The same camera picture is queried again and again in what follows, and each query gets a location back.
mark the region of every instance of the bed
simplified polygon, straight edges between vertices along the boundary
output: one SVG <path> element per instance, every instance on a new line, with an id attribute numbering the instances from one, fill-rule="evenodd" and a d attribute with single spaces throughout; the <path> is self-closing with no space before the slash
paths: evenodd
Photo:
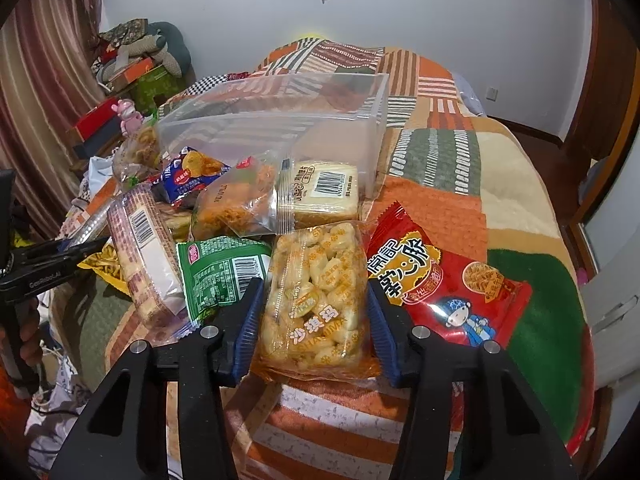
<path id="1" fill-rule="evenodd" d="M 435 245 L 487 261 L 532 286 L 508 351 L 574 453 L 593 403 L 590 332 L 545 186 L 518 141 L 498 121 L 468 109 L 450 72 L 408 50 L 304 38 L 271 52 L 251 76 L 287 72 L 389 74 L 380 193 L 364 204 L 363 216 L 374 219 L 398 200 Z M 168 108 L 215 83 L 202 82 Z M 57 330 L 86 384 L 95 388 L 146 330 L 128 298 L 100 280 L 64 293 L 65 301 L 56 302 L 65 305 L 54 313 L 61 320 Z M 455 402 L 462 402 L 457 393 Z M 172 384 L 168 447 L 179 459 L 176 402 Z M 223 404 L 242 478 L 385 479 L 408 393 L 382 378 L 265 384 L 250 374 L 223 392 Z M 461 430 L 462 419 L 453 416 L 450 478 L 456 478 Z"/>

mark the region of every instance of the human hand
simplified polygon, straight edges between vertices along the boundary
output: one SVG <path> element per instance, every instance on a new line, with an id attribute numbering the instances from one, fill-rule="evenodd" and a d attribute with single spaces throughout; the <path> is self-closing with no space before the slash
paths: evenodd
<path id="1" fill-rule="evenodd" d="M 35 366 L 42 359 L 40 330 L 38 328 L 40 324 L 40 314 L 38 314 L 37 298 L 29 300 L 29 308 L 29 316 L 20 328 L 20 339 L 24 342 L 20 347 L 20 357 L 23 358 L 29 366 Z M 0 326 L 0 349 L 5 344 L 8 344 L 6 332 L 4 328 Z"/>

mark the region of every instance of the barcode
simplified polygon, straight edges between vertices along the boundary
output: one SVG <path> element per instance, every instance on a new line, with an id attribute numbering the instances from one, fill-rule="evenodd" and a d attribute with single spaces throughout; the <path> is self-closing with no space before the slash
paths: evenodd
<path id="1" fill-rule="evenodd" d="M 260 256 L 246 256 L 243 258 L 233 258 L 231 260 L 234 265 L 238 293 L 241 297 L 249 286 L 251 278 L 264 279 L 258 258 L 260 258 Z"/>
<path id="2" fill-rule="evenodd" d="M 131 228 L 133 229 L 133 235 L 136 237 L 136 243 L 138 247 L 144 246 L 151 237 L 154 235 L 154 230 L 151 228 L 149 218 L 146 216 L 144 209 L 138 209 L 133 215 L 129 217 Z"/>
<path id="3" fill-rule="evenodd" d="M 328 195 L 341 196 L 344 189 L 344 173 L 333 171 L 321 171 L 316 184 L 315 192 Z"/>

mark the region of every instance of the striped curtain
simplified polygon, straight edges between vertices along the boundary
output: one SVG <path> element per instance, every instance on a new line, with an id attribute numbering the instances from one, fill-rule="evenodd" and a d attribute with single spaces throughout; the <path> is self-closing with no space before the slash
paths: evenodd
<path id="1" fill-rule="evenodd" d="M 104 99 L 90 69 L 99 17 L 100 0 L 20 0 L 0 28 L 0 167 L 45 238 L 78 191 L 65 132 Z"/>

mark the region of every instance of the green snack bag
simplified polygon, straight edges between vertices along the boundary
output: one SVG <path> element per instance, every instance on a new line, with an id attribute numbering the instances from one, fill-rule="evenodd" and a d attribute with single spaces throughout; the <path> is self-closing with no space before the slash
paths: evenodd
<path id="1" fill-rule="evenodd" d="M 176 248 L 191 321 L 239 301 L 252 278 L 268 281 L 271 247 L 264 242 L 221 236 Z"/>

